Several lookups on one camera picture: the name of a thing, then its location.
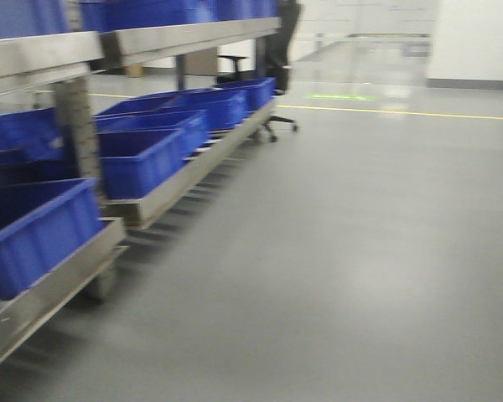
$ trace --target stainless steel shelf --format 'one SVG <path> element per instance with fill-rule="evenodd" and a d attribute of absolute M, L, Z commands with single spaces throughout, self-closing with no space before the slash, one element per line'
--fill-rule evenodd
<path fill-rule="evenodd" d="M 275 101 L 272 100 L 240 126 L 226 133 L 220 141 L 199 153 L 194 160 L 145 198 L 110 201 L 106 205 L 106 213 L 123 217 L 130 228 L 146 229 L 227 158 L 244 140 L 256 132 L 272 114 L 274 104 Z"/>
<path fill-rule="evenodd" d="M 279 26 L 279 18 L 255 18 L 104 33 L 105 58 L 95 62 L 93 68 L 107 70 L 256 39 L 276 33 Z"/>
<path fill-rule="evenodd" d="M 88 75 L 103 57 L 96 32 L 0 40 L 0 95 Z"/>
<path fill-rule="evenodd" d="M 106 227 L 32 288 L 0 309 L 0 363 L 45 324 L 74 295 L 101 274 L 123 252 L 121 219 Z"/>

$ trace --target chair base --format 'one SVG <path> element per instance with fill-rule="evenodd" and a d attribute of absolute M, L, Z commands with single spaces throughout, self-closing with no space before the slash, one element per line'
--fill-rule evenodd
<path fill-rule="evenodd" d="M 270 134 L 270 142 L 277 142 L 277 140 L 279 139 L 276 136 L 276 133 L 274 132 L 272 127 L 270 126 L 271 121 L 278 121 L 280 123 L 291 124 L 291 125 L 293 125 L 293 132 L 298 132 L 300 130 L 298 123 L 293 119 L 288 119 L 287 117 L 280 117 L 280 116 L 270 116 L 270 119 L 268 119 L 268 121 L 266 121 L 263 124 L 263 127 L 265 128 L 265 130 L 268 132 L 268 134 Z"/>

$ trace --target shelf leg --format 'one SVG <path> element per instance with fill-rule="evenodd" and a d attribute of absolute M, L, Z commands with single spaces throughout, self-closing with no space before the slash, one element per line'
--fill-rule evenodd
<path fill-rule="evenodd" d="M 86 78 L 53 84 L 58 120 L 64 135 L 65 149 L 80 177 L 97 178 L 96 194 L 105 203 L 99 142 L 91 119 Z"/>
<path fill-rule="evenodd" d="M 177 89 L 186 89 L 186 79 L 184 75 L 186 74 L 186 58 L 184 54 L 180 54 L 175 57 L 175 64 L 177 68 Z"/>
<path fill-rule="evenodd" d="M 117 271 L 115 264 L 112 263 L 99 276 L 90 282 L 83 290 L 88 297 L 99 302 L 105 302 L 110 295 L 111 290 L 116 285 Z"/>
<path fill-rule="evenodd" d="M 267 57 L 267 39 L 255 39 L 255 76 L 262 78 L 267 74 L 266 57 Z"/>

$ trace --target chair backrest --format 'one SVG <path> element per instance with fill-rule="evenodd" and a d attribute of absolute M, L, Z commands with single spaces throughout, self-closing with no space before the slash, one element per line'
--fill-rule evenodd
<path fill-rule="evenodd" d="M 267 76 L 276 78 L 276 89 L 283 93 L 288 90 L 290 81 L 288 49 L 301 13 L 302 5 L 297 0 L 277 0 L 277 14 L 281 19 L 281 28 L 266 40 Z"/>

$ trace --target gray baseboard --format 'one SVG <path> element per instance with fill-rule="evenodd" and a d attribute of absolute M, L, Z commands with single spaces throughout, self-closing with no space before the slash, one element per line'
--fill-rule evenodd
<path fill-rule="evenodd" d="M 450 80 L 427 79 L 429 88 L 456 88 L 461 90 L 503 90 L 503 81 L 497 80 Z"/>

